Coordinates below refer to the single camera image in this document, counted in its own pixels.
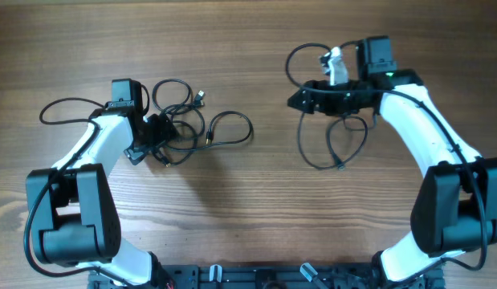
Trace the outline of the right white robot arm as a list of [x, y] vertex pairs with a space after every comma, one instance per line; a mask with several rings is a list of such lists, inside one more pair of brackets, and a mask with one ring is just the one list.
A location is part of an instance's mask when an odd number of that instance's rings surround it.
[[442, 288], [442, 268], [467, 252], [497, 243], [497, 158], [470, 147], [436, 109], [418, 74], [399, 69], [386, 36], [354, 42], [358, 76], [351, 79], [341, 47], [319, 58], [324, 79], [299, 83], [288, 106], [336, 122], [370, 108], [394, 127], [413, 155], [423, 181], [409, 233], [369, 263], [335, 265], [327, 279], [310, 264], [301, 274], [319, 288]]

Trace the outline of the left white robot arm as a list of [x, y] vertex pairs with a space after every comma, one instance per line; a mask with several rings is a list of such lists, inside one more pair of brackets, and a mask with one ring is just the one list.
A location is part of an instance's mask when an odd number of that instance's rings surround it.
[[146, 87], [112, 81], [112, 99], [83, 122], [88, 128], [72, 150], [48, 169], [26, 177], [28, 217], [23, 248], [31, 268], [51, 278], [87, 272], [92, 282], [119, 288], [175, 288], [154, 253], [121, 236], [108, 175], [125, 155], [139, 164], [174, 136], [167, 117], [148, 114]]

